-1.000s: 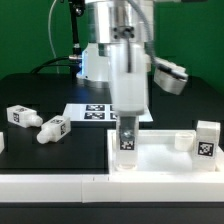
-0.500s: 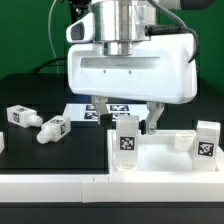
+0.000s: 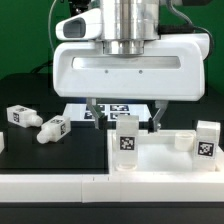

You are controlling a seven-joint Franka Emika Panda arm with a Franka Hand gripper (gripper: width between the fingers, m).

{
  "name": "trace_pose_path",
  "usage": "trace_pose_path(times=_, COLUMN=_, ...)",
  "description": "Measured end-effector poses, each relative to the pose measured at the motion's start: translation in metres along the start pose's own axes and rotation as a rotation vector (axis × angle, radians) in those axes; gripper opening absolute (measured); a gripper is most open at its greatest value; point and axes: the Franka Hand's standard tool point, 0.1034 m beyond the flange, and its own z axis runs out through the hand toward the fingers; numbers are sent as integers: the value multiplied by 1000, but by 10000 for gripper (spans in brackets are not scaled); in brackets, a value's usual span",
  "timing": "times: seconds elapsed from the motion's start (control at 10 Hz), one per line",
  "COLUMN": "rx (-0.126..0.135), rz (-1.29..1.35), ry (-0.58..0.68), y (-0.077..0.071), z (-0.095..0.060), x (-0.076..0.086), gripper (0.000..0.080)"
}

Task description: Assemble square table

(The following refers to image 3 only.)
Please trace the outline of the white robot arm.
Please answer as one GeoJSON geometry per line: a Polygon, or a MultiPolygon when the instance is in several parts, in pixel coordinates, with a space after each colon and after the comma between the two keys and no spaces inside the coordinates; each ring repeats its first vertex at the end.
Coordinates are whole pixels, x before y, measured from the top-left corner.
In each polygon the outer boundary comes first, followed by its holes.
{"type": "Polygon", "coordinates": [[[89,0],[87,10],[56,25],[62,43],[53,59],[53,86],[62,97],[84,97],[102,128],[98,98],[153,100],[148,130],[160,128],[170,101],[197,101],[205,91],[210,32],[177,5],[212,0],[89,0]]]}

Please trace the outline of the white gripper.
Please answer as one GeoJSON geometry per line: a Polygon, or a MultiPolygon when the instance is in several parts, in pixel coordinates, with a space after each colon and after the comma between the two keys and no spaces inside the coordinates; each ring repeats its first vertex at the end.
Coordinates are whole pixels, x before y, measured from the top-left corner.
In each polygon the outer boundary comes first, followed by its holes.
{"type": "Polygon", "coordinates": [[[139,11],[122,20],[95,8],[61,21],[53,60],[53,86],[62,97],[85,97],[104,130],[107,116],[96,98],[156,100],[148,131],[157,132],[168,101],[197,101],[205,92],[205,33],[156,33],[158,15],[139,11]]]}

